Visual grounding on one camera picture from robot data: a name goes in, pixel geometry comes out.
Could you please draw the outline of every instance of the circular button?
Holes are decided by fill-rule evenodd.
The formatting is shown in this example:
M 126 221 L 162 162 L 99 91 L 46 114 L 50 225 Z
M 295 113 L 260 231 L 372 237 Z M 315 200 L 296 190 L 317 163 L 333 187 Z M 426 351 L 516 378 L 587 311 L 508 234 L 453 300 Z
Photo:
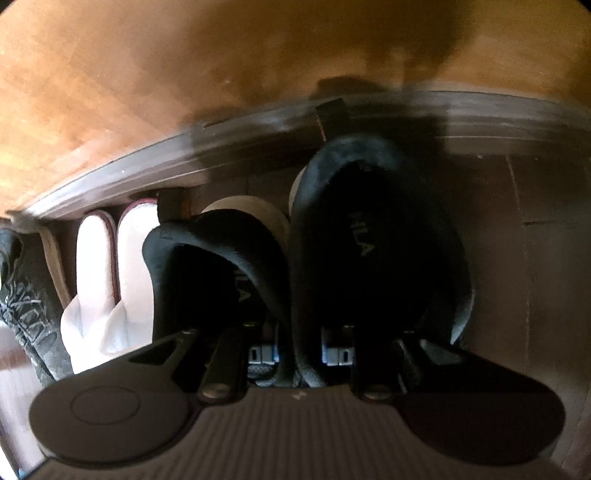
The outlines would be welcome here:
M 113 425 L 130 419 L 139 410 L 139 397 L 126 388 L 96 387 L 72 401 L 72 413 L 91 425 Z

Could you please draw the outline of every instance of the metal screw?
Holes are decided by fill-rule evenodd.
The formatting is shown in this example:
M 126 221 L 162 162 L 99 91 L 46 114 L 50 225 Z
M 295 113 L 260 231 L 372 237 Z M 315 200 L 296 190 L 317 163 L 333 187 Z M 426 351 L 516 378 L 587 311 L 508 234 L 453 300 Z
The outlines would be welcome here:
M 201 395 L 212 400 L 221 400 L 230 394 L 230 385 L 225 383 L 210 383 L 201 389 Z
M 367 400 L 384 401 L 392 396 L 392 390 L 386 385 L 370 385 L 363 392 L 363 396 Z

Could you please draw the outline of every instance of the ribbed surface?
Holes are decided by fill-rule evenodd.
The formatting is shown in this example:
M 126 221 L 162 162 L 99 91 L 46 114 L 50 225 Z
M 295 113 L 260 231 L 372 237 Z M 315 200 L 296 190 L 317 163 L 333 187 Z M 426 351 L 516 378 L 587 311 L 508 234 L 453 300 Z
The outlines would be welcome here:
M 33 480 L 169 479 L 566 479 L 547 462 L 486 468 L 421 443 L 391 407 L 357 400 L 347 387 L 251 388 L 234 405 L 205 410 L 165 454 L 118 470 L 48 461 Z

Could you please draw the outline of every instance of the gray sneaker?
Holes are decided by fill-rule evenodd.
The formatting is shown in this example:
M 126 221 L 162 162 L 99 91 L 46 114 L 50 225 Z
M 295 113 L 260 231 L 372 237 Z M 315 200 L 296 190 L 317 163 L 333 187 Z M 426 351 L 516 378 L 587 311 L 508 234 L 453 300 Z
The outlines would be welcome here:
M 44 387 L 73 375 L 61 340 L 63 307 L 41 236 L 0 229 L 0 321 L 14 332 Z

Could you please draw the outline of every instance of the wooden baseboard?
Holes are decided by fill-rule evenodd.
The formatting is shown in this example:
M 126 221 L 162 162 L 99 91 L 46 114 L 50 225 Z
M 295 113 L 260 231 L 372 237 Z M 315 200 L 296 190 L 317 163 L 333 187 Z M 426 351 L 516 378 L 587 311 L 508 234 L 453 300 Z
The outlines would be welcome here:
M 473 92 L 344 96 L 356 129 L 392 139 L 418 161 L 451 153 L 591 156 L 591 111 L 547 100 Z M 58 188 L 19 212 L 38 220 L 76 218 L 164 187 L 188 187 L 275 170 L 310 158 L 322 144 L 314 107 L 279 105 L 215 124 L 197 124 Z

